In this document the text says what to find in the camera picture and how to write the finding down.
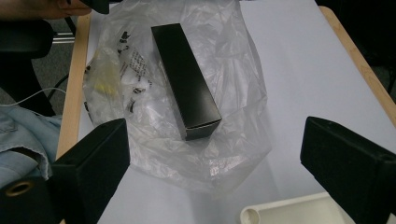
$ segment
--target black foam block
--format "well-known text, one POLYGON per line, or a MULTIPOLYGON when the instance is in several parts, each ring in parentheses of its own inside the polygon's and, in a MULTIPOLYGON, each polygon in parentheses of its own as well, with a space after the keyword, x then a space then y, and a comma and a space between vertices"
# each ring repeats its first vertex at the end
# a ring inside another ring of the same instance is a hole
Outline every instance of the black foam block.
POLYGON ((356 223, 386 223, 394 212, 396 156, 349 129, 308 118, 301 162, 356 223))
POLYGON ((52 164, 51 194, 66 223, 97 223, 129 164, 125 119, 96 127, 52 164))

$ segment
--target white cable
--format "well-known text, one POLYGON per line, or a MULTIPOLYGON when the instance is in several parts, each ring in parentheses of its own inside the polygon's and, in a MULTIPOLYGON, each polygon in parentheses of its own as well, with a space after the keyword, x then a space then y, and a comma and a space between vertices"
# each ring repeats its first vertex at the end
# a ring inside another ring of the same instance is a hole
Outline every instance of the white cable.
POLYGON ((25 98, 25 99, 23 99, 23 100, 21 100, 21 101, 15 103, 15 104, 12 104, 12 105, 0 105, 0 106, 4 107, 4 106, 14 106, 14 105, 18 105, 18 104, 20 104, 20 103, 22 103, 22 102, 25 102, 25 101, 29 100, 30 98, 36 96, 37 94, 39 94, 39 93, 42 92, 42 91, 51 91, 51 90, 61 91, 61 92, 63 92, 64 94, 66 94, 66 92, 65 92, 64 90, 61 90, 61 89, 59 89, 59 88, 46 88, 46 89, 43 89, 43 90, 41 90, 41 91, 36 92, 35 94, 33 94, 33 95, 31 95, 31 96, 29 96, 29 97, 27 97, 27 98, 25 98))

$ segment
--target small plastic bag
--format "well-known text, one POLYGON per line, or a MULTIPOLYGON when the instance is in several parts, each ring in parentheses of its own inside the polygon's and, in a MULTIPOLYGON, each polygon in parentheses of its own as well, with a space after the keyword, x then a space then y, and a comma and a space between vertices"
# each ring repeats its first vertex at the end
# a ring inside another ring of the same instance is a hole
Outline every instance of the small plastic bag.
POLYGON ((261 119, 266 91, 260 59, 236 0, 119 3, 105 19, 86 76, 93 123, 123 114, 131 165, 146 174, 220 195, 242 183, 270 151, 261 119), (189 142, 180 137, 150 30, 177 22, 222 116, 210 137, 189 142), (97 88, 102 82, 116 93, 97 88))

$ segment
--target blue denim fabric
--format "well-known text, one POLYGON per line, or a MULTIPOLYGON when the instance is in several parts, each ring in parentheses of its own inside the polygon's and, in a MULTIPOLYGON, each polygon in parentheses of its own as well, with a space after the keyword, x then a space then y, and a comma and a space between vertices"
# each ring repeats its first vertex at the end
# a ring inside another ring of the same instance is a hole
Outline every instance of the blue denim fabric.
POLYGON ((61 117, 42 117, 20 107, 0 107, 0 188, 25 175, 51 175, 55 161, 61 117), (18 152, 24 147, 36 154, 35 160, 18 152))

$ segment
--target black cable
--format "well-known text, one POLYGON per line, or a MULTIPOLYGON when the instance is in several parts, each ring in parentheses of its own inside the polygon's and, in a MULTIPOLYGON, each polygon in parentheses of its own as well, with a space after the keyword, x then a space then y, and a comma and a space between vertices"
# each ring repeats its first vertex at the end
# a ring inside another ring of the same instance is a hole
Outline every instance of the black cable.
MULTIPOLYGON (((65 80, 67 80, 69 78, 69 74, 67 74, 66 76, 64 76, 63 78, 61 78, 61 80, 58 81, 58 83, 56 83, 56 85, 54 86, 54 88, 58 88, 65 80)), ((55 90, 51 90, 49 92, 49 95, 47 96, 47 99, 51 99, 53 93, 55 93, 55 90)))

